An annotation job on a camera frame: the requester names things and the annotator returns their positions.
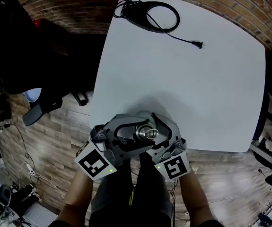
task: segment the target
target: table top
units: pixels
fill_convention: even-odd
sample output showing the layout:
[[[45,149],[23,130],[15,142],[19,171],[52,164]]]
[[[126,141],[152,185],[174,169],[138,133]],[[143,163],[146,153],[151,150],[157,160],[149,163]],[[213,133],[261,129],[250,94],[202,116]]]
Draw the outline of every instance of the table top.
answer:
[[[263,99],[263,45],[191,3],[142,1],[172,5],[181,22],[171,35],[203,42],[205,48],[113,18],[100,60],[90,127],[105,124],[116,114],[149,110],[175,121],[188,148],[247,151]],[[166,8],[150,14],[163,28],[175,23]]]

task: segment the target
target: person's arm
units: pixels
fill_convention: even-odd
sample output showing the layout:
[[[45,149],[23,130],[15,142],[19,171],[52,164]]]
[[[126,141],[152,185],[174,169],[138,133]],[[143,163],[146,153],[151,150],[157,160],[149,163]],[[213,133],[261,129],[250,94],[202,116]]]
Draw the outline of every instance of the person's arm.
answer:
[[[192,227],[197,227],[205,221],[215,219],[211,214],[205,193],[192,170],[189,174],[180,177],[180,185]]]
[[[79,169],[65,195],[64,207],[56,220],[64,221],[73,227],[83,227],[92,192],[93,180]]]

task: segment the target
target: white table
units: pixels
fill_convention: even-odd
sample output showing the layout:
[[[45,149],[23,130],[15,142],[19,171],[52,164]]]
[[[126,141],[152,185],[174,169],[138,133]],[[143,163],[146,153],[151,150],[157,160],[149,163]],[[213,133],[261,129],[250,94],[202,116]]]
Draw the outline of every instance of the white table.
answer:
[[[99,65],[90,126],[105,124],[115,114],[150,110],[170,116],[188,148],[247,151],[263,99],[262,44],[193,4],[142,1],[172,5],[181,23],[171,34],[204,42],[205,49],[113,18]],[[151,15],[162,27],[175,23],[166,8],[154,10]]]

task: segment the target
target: wooden floor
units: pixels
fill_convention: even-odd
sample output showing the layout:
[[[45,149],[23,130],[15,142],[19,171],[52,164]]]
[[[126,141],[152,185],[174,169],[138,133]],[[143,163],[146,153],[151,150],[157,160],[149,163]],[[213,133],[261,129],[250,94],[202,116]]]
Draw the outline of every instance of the wooden floor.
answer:
[[[21,131],[28,153],[35,163],[35,171],[49,179],[62,192],[66,192],[76,172],[74,157],[78,149],[89,137],[89,114],[92,96],[85,107],[78,106],[72,95],[63,100],[63,105],[50,114],[44,115],[37,123],[26,127],[22,116],[28,111],[29,105],[23,95],[9,96],[12,119]],[[31,161],[25,158],[25,150],[19,132],[14,126],[6,128],[0,134],[0,150],[10,178],[19,183],[18,171],[21,164]],[[257,219],[257,214],[268,209],[272,203],[272,188],[264,182],[264,176],[258,173],[262,169],[250,152],[225,153],[208,151],[188,151],[189,160],[196,170],[196,175],[207,195],[212,212],[225,226],[247,227]],[[139,162],[132,161],[132,170],[137,172]],[[27,173],[21,172],[21,185],[30,183]],[[8,173],[0,170],[0,181],[10,183]],[[51,184],[42,180],[37,185],[43,204],[56,213],[62,206],[63,196]],[[94,183],[94,194],[99,183]],[[188,215],[182,201],[179,187],[176,188],[176,220],[177,227],[189,226]]]

